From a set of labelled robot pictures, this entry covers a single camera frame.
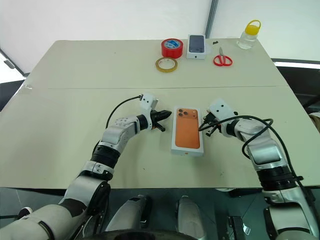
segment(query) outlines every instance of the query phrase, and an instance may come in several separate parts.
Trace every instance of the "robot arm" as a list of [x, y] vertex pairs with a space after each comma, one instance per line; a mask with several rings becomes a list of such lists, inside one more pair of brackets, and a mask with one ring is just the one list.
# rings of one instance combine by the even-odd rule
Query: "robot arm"
[[248, 156], [259, 177], [264, 199], [270, 204], [264, 210], [270, 239], [276, 239], [284, 232], [288, 235], [290, 231], [292, 234], [296, 234], [294, 231], [302, 231], [319, 238], [315, 215], [301, 187], [296, 185], [297, 179], [294, 178], [281, 148], [265, 129], [266, 124], [253, 119], [254, 117], [238, 116], [222, 99], [213, 102], [207, 111], [208, 115], [204, 118], [200, 131], [214, 126], [206, 133], [207, 136], [219, 129], [225, 137], [236, 137], [247, 142]]
[[141, 130], [165, 128], [158, 121], [170, 111], [156, 111], [158, 100], [151, 94], [141, 96], [141, 115], [122, 117], [109, 126], [79, 176], [67, 188], [58, 205], [44, 206], [0, 229], [3, 240], [74, 239], [79, 227], [105, 209], [110, 193], [108, 181], [128, 140]]

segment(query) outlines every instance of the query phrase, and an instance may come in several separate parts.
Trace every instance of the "tape roll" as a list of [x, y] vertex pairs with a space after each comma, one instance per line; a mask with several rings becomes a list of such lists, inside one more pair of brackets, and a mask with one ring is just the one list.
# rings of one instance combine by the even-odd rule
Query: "tape roll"
[[[163, 60], [173, 61], [174, 66], [171, 67], [171, 68], [163, 68], [163, 67], [160, 67], [159, 64], [160, 64], [161, 61], [163, 61]], [[178, 62], [177, 62], [175, 59], [171, 58], [171, 57], [161, 57], [161, 58], [159, 58], [159, 59], [155, 62], [155, 66], [156, 66], [156, 69], [158, 69], [160, 72], [170, 73], [170, 72], [172, 72], [172, 71], [174, 71], [174, 70], [177, 69], [177, 67], [178, 67]]]
[[162, 56], [166, 58], [180, 58], [183, 52], [184, 43], [176, 38], [168, 38], [161, 43]]

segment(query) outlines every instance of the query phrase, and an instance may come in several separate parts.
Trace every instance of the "orange phone image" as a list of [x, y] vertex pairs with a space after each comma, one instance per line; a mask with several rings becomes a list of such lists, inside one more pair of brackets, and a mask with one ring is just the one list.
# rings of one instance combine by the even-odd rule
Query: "orange phone image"
[[175, 145], [188, 149], [200, 148], [198, 111], [178, 108], [175, 117]]

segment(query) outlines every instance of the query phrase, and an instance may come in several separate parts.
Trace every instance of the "scissors handle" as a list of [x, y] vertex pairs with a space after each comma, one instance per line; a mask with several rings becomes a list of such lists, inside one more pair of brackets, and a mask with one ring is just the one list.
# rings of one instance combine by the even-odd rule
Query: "scissors handle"
[[231, 66], [233, 61], [230, 57], [226, 55], [217, 55], [213, 59], [213, 63], [216, 66], [222, 67], [222, 66]]

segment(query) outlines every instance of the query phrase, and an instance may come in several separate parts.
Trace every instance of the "plastic bottle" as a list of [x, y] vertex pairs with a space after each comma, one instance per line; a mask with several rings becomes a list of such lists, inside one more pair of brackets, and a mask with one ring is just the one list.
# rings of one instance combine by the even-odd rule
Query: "plastic bottle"
[[[252, 23], [257, 22], [259, 26], [253, 25]], [[258, 37], [258, 33], [261, 27], [261, 22], [259, 20], [252, 20], [245, 27], [245, 30], [241, 34], [241, 37], [236, 42], [241, 49], [250, 49], [252, 48]]]

